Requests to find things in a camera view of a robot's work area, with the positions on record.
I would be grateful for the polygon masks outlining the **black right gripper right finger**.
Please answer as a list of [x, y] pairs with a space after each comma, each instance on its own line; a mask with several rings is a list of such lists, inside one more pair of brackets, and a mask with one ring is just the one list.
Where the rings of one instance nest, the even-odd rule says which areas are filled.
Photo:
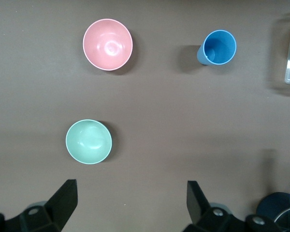
[[242, 221], [221, 207], [212, 207], [197, 181], [187, 182], [186, 203], [192, 223], [182, 232], [283, 232], [266, 216], [252, 214]]

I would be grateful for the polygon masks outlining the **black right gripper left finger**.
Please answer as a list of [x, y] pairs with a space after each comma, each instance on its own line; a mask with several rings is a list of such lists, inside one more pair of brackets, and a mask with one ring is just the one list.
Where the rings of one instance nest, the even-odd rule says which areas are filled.
[[0, 213], [0, 232], [62, 232], [77, 205], [77, 181], [68, 179], [45, 204], [29, 207], [9, 220]]

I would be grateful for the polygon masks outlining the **green bowl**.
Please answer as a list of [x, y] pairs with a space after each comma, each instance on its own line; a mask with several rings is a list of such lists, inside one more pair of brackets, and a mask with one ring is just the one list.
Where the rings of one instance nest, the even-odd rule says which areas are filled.
[[83, 119], [70, 126], [65, 145], [70, 156], [82, 164], [97, 164], [111, 153], [113, 140], [108, 128], [99, 121]]

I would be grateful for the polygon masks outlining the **pink bowl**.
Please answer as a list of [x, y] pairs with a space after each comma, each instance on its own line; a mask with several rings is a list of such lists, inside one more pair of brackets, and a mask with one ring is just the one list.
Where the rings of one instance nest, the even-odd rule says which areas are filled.
[[87, 28], [83, 36], [83, 51], [94, 67], [103, 71], [118, 70], [132, 55], [131, 33], [117, 20], [97, 20]]

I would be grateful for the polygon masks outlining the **black round pot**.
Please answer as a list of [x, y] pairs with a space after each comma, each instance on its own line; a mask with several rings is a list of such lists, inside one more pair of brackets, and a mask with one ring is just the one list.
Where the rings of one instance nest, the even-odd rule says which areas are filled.
[[270, 218], [282, 232], [290, 232], [290, 193], [275, 192], [264, 197], [256, 213]]

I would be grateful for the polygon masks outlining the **brown table cover mat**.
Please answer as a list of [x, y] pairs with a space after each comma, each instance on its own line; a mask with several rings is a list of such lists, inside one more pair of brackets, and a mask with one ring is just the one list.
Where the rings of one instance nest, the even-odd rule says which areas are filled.
[[[133, 51], [94, 67], [83, 36], [121, 22]], [[229, 31], [233, 59], [202, 65], [208, 34]], [[290, 192], [290, 0], [0, 0], [0, 213], [12, 218], [76, 179], [63, 232], [182, 232], [187, 181], [236, 217]], [[109, 156], [73, 159], [83, 119], [111, 133]]]

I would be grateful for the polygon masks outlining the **blue ribbed cup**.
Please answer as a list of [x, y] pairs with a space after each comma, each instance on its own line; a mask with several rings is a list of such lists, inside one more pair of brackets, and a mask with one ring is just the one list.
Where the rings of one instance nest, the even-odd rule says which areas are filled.
[[197, 52], [197, 60], [202, 65], [224, 65], [235, 56], [237, 42], [226, 30], [215, 30], [207, 35]]

